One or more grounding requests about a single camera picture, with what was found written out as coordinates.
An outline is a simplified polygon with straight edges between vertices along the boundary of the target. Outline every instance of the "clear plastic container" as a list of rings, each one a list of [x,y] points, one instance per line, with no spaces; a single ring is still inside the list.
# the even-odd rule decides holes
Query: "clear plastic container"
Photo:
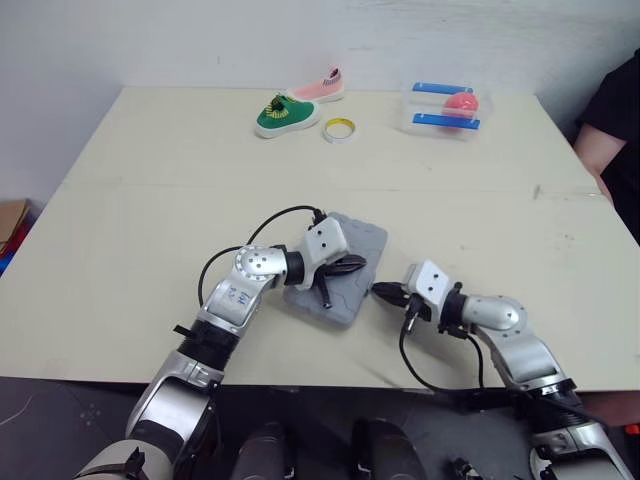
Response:
[[[414,82],[403,92],[402,128],[416,135],[468,140],[489,109],[488,95],[473,87]]]

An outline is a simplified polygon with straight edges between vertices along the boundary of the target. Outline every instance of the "tape roll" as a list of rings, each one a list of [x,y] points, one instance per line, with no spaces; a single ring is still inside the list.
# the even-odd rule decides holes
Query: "tape roll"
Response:
[[[350,129],[349,134],[342,137],[331,135],[329,129],[334,125],[346,125]],[[356,135],[356,124],[348,118],[332,118],[331,120],[327,121],[327,123],[325,123],[324,128],[322,129],[322,134],[324,135],[324,138],[330,143],[347,143],[353,140]]]

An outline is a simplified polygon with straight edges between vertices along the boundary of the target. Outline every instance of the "green shoe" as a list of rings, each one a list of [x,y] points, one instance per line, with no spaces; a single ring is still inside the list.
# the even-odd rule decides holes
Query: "green shoe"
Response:
[[[263,138],[273,138],[310,127],[319,119],[320,107],[316,102],[300,102],[278,94],[260,113],[256,133]]]

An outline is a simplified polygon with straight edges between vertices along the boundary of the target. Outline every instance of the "person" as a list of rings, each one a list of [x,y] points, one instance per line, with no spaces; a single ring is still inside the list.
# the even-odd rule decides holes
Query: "person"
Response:
[[[608,73],[578,117],[578,158],[640,245],[640,49]]]

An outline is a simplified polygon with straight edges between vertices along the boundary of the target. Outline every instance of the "blue clip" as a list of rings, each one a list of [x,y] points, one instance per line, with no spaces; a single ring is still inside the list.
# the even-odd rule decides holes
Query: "blue clip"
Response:
[[[478,130],[480,120],[470,118],[448,117],[445,115],[431,115],[429,113],[416,113],[413,116],[413,123],[420,125],[437,125],[439,127],[466,128]]]
[[[466,92],[473,93],[471,87],[459,87],[457,85],[443,85],[441,83],[422,83],[416,82],[413,84],[414,92],[425,93],[443,93],[445,95],[453,95],[454,93]]]

